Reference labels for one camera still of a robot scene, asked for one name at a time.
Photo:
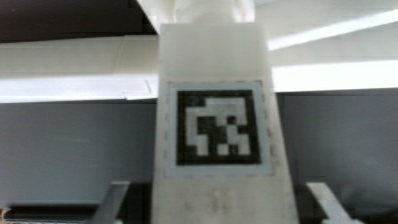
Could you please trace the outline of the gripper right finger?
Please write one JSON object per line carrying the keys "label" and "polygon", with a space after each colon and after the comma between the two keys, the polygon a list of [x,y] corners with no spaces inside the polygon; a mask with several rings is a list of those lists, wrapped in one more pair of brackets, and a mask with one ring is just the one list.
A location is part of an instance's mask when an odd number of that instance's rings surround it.
{"label": "gripper right finger", "polygon": [[328,215],[322,224],[367,224],[351,217],[328,184],[324,182],[308,182],[306,185]]}

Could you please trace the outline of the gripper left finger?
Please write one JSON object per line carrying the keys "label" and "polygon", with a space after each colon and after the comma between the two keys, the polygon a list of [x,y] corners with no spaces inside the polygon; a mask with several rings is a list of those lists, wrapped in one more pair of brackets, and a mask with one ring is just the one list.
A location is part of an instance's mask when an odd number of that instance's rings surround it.
{"label": "gripper left finger", "polygon": [[106,198],[102,200],[93,218],[88,224],[123,224],[123,220],[118,217],[125,197],[129,193],[131,182],[115,181],[107,190]]}

